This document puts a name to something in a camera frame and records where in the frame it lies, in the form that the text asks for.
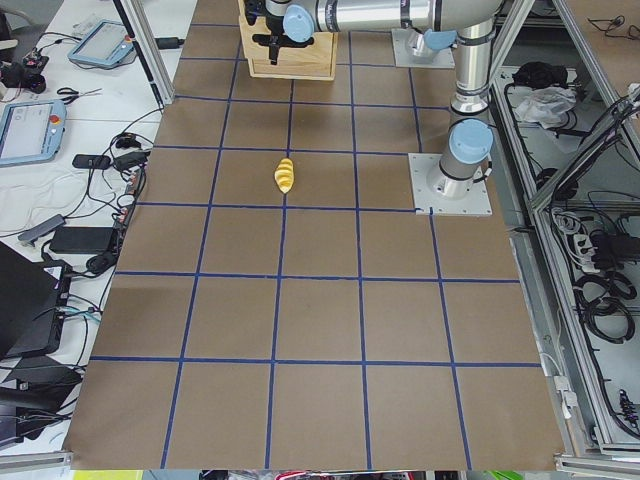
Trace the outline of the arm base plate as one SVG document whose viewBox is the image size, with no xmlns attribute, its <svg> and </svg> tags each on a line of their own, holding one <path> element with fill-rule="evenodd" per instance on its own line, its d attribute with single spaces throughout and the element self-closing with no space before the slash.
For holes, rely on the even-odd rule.
<svg viewBox="0 0 640 480">
<path fill-rule="evenodd" d="M 483 171 L 477 166 L 471 179 L 458 181 L 440 169 L 441 154 L 409 153 L 409 171 L 417 215 L 488 217 L 492 208 Z"/>
<path fill-rule="evenodd" d="M 415 29 L 394 29 L 392 45 L 395 66 L 403 68 L 426 68 L 452 70 L 455 62 L 452 46 L 457 32 Z"/>
</svg>

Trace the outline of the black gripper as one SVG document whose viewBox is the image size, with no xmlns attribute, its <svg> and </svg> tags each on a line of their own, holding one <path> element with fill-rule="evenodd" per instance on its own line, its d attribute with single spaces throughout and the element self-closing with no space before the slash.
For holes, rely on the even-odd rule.
<svg viewBox="0 0 640 480">
<path fill-rule="evenodd" d="M 252 41 L 267 47 L 272 65 L 278 63 L 282 48 L 302 49 L 314 43 L 315 23 L 311 14 L 292 1 L 256 0 L 252 2 L 252 25 L 264 18 L 268 34 L 253 34 Z"/>
</svg>

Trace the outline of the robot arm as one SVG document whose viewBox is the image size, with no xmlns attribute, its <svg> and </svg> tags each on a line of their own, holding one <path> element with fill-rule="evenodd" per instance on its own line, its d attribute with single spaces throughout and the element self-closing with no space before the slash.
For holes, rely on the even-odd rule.
<svg viewBox="0 0 640 480">
<path fill-rule="evenodd" d="M 262 17 L 269 30 L 254 41 L 269 49 L 275 65 L 282 48 L 306 48 L 318 32 L 394 28 L 459 31 L 491 23 L 498 1 L 468 0 L 310 0 L 245 1 L 240 14 L 249 25 Z"/>
<path fill-rule="evenodd" d="M 450 186 L 446 196 L 461 198 L 474 182 L 474 175 L 488 157 L 494 135 L 488 124 L 487 80 L 457 80 L 450 101 L 450 127 L 439 169 Z"/>
</svg>

